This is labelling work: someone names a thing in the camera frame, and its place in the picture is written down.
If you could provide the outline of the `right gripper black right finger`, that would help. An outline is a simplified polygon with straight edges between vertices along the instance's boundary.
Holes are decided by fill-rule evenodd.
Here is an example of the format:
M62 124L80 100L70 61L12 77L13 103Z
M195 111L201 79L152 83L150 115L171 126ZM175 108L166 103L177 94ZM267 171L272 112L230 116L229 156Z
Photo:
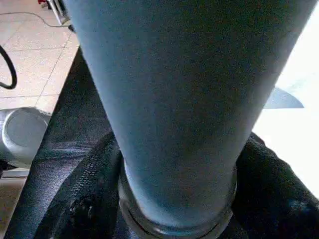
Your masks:
M236 161L234 216L250 239L317 239L319 201L264 141L251 133Z

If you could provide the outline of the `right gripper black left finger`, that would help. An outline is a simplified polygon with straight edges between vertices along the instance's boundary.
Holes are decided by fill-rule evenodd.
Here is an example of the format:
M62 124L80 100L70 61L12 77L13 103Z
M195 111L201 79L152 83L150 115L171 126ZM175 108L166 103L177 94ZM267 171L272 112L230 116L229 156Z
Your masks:
M102 137L63 181L43 219L44 239L111 239L123 161L113 135Z

